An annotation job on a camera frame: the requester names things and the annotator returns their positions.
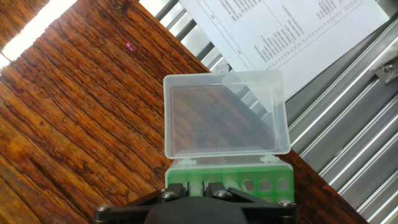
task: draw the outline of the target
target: clear plastic box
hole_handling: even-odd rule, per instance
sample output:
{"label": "clear plastic box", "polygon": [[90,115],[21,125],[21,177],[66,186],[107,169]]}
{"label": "clear plastic box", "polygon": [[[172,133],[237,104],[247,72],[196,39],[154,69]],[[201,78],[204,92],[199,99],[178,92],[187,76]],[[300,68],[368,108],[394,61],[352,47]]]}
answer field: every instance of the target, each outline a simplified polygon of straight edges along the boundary
{"label": "clear plastic box", "polygon": [[279,71],[168,75],[164,97],[169,159],[290,151]]}

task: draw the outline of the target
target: wooden table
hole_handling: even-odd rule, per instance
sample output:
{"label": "wooden table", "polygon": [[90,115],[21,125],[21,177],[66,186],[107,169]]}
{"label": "wooden table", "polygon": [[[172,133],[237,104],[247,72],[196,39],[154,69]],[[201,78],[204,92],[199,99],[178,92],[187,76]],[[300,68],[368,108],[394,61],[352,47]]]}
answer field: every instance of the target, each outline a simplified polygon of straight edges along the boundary
{"label": "wooden table", "polygon": [[[44,1],[2,1],[0,48]],[[0,76],[0,223],[91,223],[164,187],[162,80],[208,70],[136,1],[78,0]],[[293,151],[299,223],[366,223]]]}

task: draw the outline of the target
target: transparent lid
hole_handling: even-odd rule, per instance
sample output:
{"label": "transparent lid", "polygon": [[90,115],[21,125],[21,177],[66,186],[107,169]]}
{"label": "transparent lid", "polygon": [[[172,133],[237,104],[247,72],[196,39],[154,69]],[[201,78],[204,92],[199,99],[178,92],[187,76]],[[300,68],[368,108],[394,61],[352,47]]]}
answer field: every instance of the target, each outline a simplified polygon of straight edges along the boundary
{"label": "transparent lid", "polygon": [[279,71],[168,75],[164,104],[170,159],[290,151]]}

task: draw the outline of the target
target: wood grain surface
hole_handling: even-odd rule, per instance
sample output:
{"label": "wood grain surface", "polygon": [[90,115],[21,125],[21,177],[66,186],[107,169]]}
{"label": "wood grain surface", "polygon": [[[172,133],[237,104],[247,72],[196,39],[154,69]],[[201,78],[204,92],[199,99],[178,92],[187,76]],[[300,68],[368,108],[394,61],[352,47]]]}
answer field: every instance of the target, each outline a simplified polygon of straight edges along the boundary
{"label": "wood grain surface", "polygon": [[[33,15],[24,2],[5,4]],[[21,28],[10,21],[0,44]],[[79,0],[1,71],[0,223],[91,223],[98,205],[164,187],[162,79],[203,72],[137,2]],[[296,153],[281,158],[299,223],[366,223]]]}
{"label": "wood grain surface", "polygon": [[0,50],[30,22],[50,0],[0,0]]}

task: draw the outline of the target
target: bolt head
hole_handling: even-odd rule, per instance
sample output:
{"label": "bolt head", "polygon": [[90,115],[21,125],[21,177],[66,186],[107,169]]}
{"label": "bolt head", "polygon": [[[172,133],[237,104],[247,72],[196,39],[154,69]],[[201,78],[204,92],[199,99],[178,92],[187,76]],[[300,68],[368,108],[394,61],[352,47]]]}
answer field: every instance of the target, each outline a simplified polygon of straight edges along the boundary
{"label": "bolt head", "polygon": [[226,190],[219,190],[217,192],[214,192],[213,196],[216,197],[216,198],[225,198],[225,197],[231,196],[231,193],[229,193]]}
{"label": "bolt head", "polygon": [[281,200],[279,202],[279,206],[281,207],[289,207],[291,205],[293,205],[293,202],[291,202],[290,200]]}
{"label": "bolt head", "polygon": [[392,72],[394,69],[396,69],[396,65],[394,64],[389,64],[384,67],[385,72]]}
{"label": "bolt head", "polygon": [[169,198],[174,198],[174,197],[175,197],[174,192],[164,192],[162,194],[162,198],[164,198],[164,199],[169,199]]}
{"label": "bolt head", "polygon": [[99,207],[97,208],[97,211],[99,211],[99,212],[105,212],[105,211],[110,210],[111,208],[112,208],[112,206],[110,206],[110,205],[101,205],[101,206],[99,206]]}

